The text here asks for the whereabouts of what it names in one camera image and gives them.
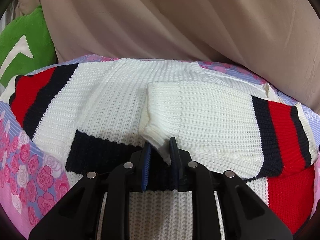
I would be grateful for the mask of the beige curtain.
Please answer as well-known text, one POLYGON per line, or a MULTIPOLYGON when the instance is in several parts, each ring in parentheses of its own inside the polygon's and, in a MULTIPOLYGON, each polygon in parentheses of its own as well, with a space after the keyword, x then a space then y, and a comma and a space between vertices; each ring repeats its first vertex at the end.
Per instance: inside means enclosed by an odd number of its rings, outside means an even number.
POLYGON ((235 62, 319 112, 319 17, 308 0, 18 0, 25 15, 38 6, 61 62, 235 62))

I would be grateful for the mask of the white red navy knit sweater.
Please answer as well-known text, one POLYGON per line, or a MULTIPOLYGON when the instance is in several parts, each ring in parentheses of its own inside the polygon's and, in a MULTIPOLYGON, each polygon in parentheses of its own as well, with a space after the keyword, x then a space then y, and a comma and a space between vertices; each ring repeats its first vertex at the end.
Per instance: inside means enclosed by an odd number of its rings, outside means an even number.
POLYGON ((318 156, 300 103, 196 62, 56 66, 1 95, 1 207, 24 239, 294 239, 318 156))

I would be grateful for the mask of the green pillow with white mark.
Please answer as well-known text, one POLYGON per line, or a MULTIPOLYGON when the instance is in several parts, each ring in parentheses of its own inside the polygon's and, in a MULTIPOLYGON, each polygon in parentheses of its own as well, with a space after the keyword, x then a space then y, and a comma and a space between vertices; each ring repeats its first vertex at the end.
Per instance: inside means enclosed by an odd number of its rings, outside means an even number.
POLYGON ((42 7, 20 16, 1 33, 1 86, 12 77, 25 75, 57 62, 42 7))

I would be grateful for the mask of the pink floral bed sheet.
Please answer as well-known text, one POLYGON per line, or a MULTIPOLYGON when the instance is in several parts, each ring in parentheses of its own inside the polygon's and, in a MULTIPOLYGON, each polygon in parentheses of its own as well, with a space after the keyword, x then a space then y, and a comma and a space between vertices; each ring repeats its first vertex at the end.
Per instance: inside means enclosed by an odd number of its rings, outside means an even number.
POLYGON ((319 116, 204 63, 119 59, 13 77, 1 95, 1 186, 25 235, 90 171, 147 140, 154 189, 130 195, 132 239, 191 239, 191 194, 168 188, 169 137, 215 172, 233 168, 296 232, 315 204, 319 116))

